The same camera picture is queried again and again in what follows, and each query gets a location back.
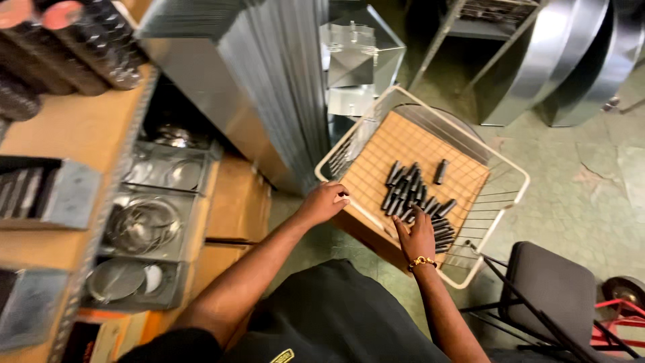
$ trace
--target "stacked black cylinder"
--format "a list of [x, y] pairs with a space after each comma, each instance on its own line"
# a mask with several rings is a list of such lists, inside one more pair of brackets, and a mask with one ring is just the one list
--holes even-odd
[[[448, 166], [447, 160], [442, 160], [438, 165], [433, 183], [440, 185]], [[389, 188], [388, 193], [381, 204], [381, 210], [386, 216], [396, 215], [406, 223], [412, 223], [415, 219], [412, 205], [419, 206], [433, 219], [432, 226], [435, 231], [435, 252], [443, 253], [450, 248], [455, 241], [455, 229], [445, 216], [457, 205], [457, 201], [451, 199], [445, 204], [439, 203], [435, 196], [428, 199], [428, 186], [423, 183], [421, 168], [418, 163], [413, 163], [409, 168], [401, 166], [399, 161], [392, 165], [385, 185]]]
[[38, 94], [98, 96], [140, 84], [146, 58], [132, 28], [109, 0], [86, 1], [0, 3], [1, 119], [34, 117]]

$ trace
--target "cardboard shelf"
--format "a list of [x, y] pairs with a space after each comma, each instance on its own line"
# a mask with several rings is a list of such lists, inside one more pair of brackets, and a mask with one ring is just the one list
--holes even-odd
[[56, 340], [64, 333], [65, 327], [59, 330], [59, 325], [61, 320], [73, 318], [76, 309], [72, 306], [77, 304], [68, 297], [82, 287], [84, 273], [92, 263], [88, 253], [95, 252], [92, 244], [100, 238], [112, 205], [115, 180], [120, 181], [122, 156], [129, 152], [157, 79], [156, 68], [151, 65], [141, 66], [140, 71], [144, 81], [130, 91], [110, 90], [96, 97], [42, 96], [41, 113], [28, 121], [12, 124], [0, 144], [0, 154], [70, 158], [102, 174], [89, 229], [0, 231], [2, 262], [54, 267], [70, 273], [49, 340], [37, 346], [0, 353], [0, 363], [46, 362], [48, 359], [53, 362], [56, 357], [50, 357], [50, 352], [64, 349], [64, 342], [60, 338]]

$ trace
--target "green floor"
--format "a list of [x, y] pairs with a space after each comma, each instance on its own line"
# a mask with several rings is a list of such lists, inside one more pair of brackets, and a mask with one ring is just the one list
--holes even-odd
[[[401, 13], [385, 9], [398, 5], [374, 6], [407, 43]], [[471, 123], [489, 146], [531, 176], [525, 198], [504, 217], [487, 252], [505, 260], [514, 242], [528, 240], [586, 266], [599, 282], [617, 275], [645, 280], [645, 107], [627, 115], [598, 114], [574, 128], [549, 128], [532, 111], [507, 127], [479, 126], [472, 121], [471, 100], [454, 93], [468, 79], [459, 63], [465, 52], [463, 42], [450, 40], [422, 85], [412, 92], [427, 104]], [[415, 70], [410, 63], [423, 53], [424, 49], [408, 49], [398, 81], [407, 84]], [[645, 98], [645, 67], [633, 72], [619, 96], [621, 107]], [[270, 227], [293, 213], [299, 203], [298, 198], [275, 193]], [[272, 288], [291, 273], [330, 258], [349, 258], [361, 273], [380, 282], [428, 334], [414, 279], [329, 224], [303, 238]], [[496, 301], [500, 291], [501, 284], [487, 269], [467, 289], [450, 289], [458, 307]], [[488, 326], [469, 324], [483, 346], [521, 343]]]

